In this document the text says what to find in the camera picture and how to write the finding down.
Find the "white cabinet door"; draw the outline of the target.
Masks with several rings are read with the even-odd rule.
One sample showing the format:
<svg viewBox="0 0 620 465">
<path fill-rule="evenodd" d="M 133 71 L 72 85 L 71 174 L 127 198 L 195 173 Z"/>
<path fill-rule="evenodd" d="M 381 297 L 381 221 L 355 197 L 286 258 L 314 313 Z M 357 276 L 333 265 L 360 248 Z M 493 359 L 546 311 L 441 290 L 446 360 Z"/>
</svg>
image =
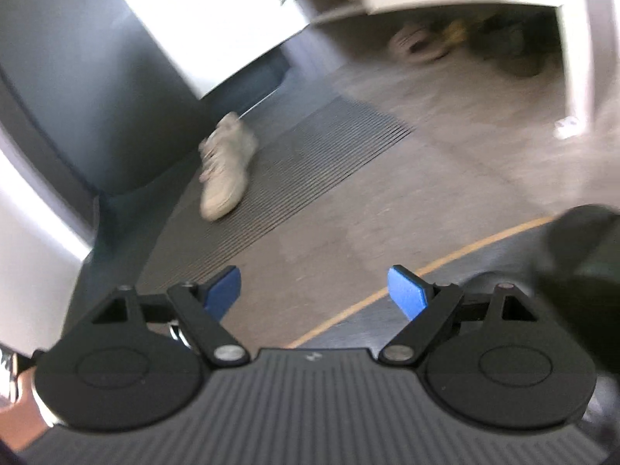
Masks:
<svg viewBox="0 0 620 465">
<path fill-rule="evenodd" d="M 125 0 L 199 99 L 308 25 L 294 0 Z"/>
</svg>

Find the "black slide sandal front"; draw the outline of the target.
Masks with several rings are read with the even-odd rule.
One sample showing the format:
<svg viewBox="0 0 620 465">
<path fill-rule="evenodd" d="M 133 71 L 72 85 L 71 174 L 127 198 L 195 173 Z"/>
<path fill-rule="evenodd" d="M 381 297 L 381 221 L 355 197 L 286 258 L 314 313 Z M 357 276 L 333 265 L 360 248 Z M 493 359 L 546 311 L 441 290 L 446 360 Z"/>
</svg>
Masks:
<svg viewBox="0 0 620 465">
<path fill-rule="evenodd" d="M 619 373 L 619 211 L 582 205 L 545 228 L 533 262 L 549 305 L 604 370 Z"/>
</svg>

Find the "grey floor mat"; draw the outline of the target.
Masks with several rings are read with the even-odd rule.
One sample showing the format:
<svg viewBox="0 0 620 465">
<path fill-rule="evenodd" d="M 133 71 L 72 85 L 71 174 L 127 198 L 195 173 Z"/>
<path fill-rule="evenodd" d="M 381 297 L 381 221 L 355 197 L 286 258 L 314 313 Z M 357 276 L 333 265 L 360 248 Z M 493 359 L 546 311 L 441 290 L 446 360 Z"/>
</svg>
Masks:
<svg viewBox="0 0 620 465">
<path fill-rule="evenodd" d="M 248 348 L 295 346 L 381 296 L 389 265 L 434 268 L 448 254 L 585 203 L 619 201 L 619 86 L 591 131 L 557 139 L 563 74 L 549 62 L 517 79 L 455 56 L 405 68 L 373 56 L 318 83 L 288 79 L 250 111 L 264 148 L 295 123 L 328 127 L 339 100 L 410 132 L 250 244 L 199 215 L 199 159 L 188 154 L 147 186 L 101 208 L 96 250 L 68 312 L 76 320 L 118 283 L 156 290 L 232 262 L 241 299 L 225 326 Z"/>
</svg>

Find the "black shoe by cabinet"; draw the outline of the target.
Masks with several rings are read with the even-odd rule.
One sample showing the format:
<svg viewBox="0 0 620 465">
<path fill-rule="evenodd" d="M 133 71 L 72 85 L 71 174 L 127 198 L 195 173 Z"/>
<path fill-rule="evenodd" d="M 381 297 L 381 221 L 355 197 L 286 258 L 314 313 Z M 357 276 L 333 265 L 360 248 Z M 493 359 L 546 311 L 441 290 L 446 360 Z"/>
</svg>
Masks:
<svg viewBox="0 0 620 465">
<path fill-rule="evenodd" d="M 496 14 L 471 28 L 468 46 L 506 74 L 531 78 L 542 71 L 549 55 L 561 50 L 557 20 L 550 14 L 512 17 Z"/>
</svg>

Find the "white sneaker rear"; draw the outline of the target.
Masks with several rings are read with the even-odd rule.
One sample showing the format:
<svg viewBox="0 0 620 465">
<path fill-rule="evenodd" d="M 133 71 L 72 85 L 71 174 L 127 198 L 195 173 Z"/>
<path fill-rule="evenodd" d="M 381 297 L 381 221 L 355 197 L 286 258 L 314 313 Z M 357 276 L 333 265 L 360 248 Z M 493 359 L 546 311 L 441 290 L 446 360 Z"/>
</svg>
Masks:
<svg viewBox="0 0 620 465">
<path fill-rule="evenodd" d="M 203 184 L 200 211 L 207 222 L 229 214 L 241 202 L 248 186 L 248 168 L 257 152 L 254 133 L 235 112 L 217 123 L 199 145 Z"/>
</svg>

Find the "beige slipper by cabinet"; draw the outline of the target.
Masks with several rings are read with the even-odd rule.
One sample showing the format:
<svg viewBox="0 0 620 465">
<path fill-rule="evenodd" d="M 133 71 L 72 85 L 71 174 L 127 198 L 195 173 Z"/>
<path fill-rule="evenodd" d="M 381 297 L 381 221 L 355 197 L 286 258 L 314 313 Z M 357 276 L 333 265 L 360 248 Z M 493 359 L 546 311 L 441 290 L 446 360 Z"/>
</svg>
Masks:
<svg viewBox="0 0 620 465">
<path fill-rule="evenodd" d="M 426 64 L 447 56 L 450 49 L 440 35 L 417 24 L 406 24 L 390 39 L 388 51 L 397 60 Z"/>
</svg>

